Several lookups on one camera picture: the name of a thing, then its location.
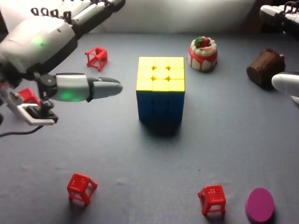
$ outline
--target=table surface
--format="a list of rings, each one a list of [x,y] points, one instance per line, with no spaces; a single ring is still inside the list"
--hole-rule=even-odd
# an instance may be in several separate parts
[[[289,96],[251,82],[247,66],[265,48],[299,70],[298,42],[281,35],[211,35],[218,65],[199,73],[186,63],[181,126],[170,132],[142,124],[135,96],[139,56],[184,56],[193,35],[86,35],[54,71],[118,79],[121,94],[90,103],[56,102],[59,121],[28,136],[0,139],[2,224],[206,224],[249,223],[245,201],[254,188],[274,198],[276,223],[298,222],[299,107]],[[108,51],[101,72],[86,66],[85,52]],[[36,90],[34,83],[21,88]],[[0,133],[31,130],[6,107]],[[70,205],[74,173],[99,186],[91,204]],[[221,184],[226,215],[205,218],[197,196]]]

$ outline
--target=rubik's cube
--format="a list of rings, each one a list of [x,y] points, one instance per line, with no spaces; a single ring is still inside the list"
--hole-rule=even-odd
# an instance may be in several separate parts
[[[181,121],[185,99],[183,57],[140,57],[136,96],[140,120]]]

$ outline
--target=white backdrop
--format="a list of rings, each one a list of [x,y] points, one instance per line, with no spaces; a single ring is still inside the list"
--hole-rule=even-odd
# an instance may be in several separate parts
[[[61,0],[0,0],[9,31],[33,16],[32,7],[55,8]],[[94,32],[221,32],[240,27],[255,0],[127,0]]]

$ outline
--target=green leaf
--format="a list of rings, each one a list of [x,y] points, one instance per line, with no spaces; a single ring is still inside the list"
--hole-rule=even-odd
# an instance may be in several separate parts
[[[199,37],[197,37],[197,38],[195,39],[195,43],[194,43],[194,45],[195,45],[197,48],[199,48],[201,42],[202,42],[202,37],[199,36]]]

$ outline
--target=red plastic stool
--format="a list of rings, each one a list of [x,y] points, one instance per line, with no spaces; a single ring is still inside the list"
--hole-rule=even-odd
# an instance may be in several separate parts
[[[34,95],[33,91],[30,88],[23,89],[18,93],[24,99],[25,104],[40,105],[38,97]]]
[[[91,184],[92,190],[89,195],[86,193],[86,189],[88,184]],[[90,198],[93,192],[96,190],[98,184],[93,182],[90,177],[81,175],[81,174],[74,174],[67,185],[67,191],[69,192],[69,199],[77,199],[79,201],[84,202],[85,205],[90,203]]]
[[[87,55],[87,66],[94,67],[98,69],[98,71],[101,71],[101,69],[108,61],[107,51],[103,48],[96,47],[86,52],[85,55]]]
[[[201,201],[202,214],[206,216],[209,212],[225,213],[225,195],[221,185],[205,186],[200,192],[198,197]],[[213,205],[219,205],[219,209],[212,209]]]

